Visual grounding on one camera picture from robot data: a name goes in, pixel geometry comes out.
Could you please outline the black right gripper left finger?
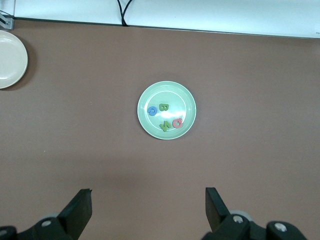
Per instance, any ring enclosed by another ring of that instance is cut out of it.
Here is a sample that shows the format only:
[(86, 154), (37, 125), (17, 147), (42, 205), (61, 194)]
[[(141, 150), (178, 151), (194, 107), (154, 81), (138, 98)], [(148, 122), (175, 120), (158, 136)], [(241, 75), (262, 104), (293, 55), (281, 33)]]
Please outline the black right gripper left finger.
[(17, 234), (17, 240), (78, 240), (92, 216), (92, 190), (81, 189), (55, 217)]

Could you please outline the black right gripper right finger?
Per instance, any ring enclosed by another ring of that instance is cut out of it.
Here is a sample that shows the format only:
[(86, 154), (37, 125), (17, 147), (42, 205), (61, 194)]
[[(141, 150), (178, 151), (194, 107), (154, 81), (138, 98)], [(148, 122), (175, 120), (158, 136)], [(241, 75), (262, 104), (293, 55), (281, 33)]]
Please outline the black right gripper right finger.
[(214, 187), (205, 189), (205, 213), (211, 231), (203, 240), (251, 240), (250, 219), (241, 211), (231, 213)]

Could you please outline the green capital letter N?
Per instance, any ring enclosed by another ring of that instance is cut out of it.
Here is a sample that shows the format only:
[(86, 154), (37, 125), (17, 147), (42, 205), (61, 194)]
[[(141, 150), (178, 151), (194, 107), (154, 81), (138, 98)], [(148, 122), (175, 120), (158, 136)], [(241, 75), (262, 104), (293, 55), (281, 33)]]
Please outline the green capital letter N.
[(159, 127), (163, 132), (167, 132), (173, 128), (173, 125), (171, 121), (164, 120)]

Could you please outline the brown table cover mat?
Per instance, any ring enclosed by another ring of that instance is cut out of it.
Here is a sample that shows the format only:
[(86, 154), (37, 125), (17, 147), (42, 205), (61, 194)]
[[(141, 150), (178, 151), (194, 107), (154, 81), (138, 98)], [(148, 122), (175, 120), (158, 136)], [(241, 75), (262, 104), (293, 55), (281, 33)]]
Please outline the brown table cover mat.
[[(92, 190), (80, 240), (200, 240), (205, 189), (260, 226), (320, 240), (320, 39), (17, 20), (28, 68), (0, 90), (0, 226)], [(186, 87), (196, 118), (161, 140), (137, 106)]]

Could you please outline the light green plate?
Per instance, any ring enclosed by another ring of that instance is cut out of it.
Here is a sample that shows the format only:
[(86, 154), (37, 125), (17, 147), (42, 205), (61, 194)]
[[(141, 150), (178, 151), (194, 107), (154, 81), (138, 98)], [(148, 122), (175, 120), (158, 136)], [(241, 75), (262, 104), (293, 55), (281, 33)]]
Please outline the light green plate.
[[(167, 111), (160, 111), (159, 104), (169, 104)], [(147, 109), (155, 106), (158, 112), (150, 116)], [(193, 126), (197, 116), (196, 101), (191, 92), (180, 83), (160, 81), (147, 87), (137, 103), (137, 117), (141, 127), (152, 137), (160, 140), (174, 140), (185, 135)], [(182, 118), (181, 128), (163, 132), (159, 125), (168, 120)]]

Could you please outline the beige plate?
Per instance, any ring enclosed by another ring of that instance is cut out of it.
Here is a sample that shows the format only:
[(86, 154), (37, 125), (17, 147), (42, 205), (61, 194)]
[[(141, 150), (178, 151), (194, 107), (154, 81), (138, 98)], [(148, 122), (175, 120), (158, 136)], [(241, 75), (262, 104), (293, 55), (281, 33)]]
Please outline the beige plate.
[(28, 52), (22, 41), (0, 30), (0, 90), (16, 84), (28, 67)]

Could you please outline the white table edge rail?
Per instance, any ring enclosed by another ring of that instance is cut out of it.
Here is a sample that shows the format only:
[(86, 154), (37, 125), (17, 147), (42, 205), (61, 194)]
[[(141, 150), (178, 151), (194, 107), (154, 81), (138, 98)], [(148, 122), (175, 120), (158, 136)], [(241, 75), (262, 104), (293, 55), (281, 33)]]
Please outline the white table edge rail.
[(320, 0), (14, 0), (14, 16), (320, 39)]

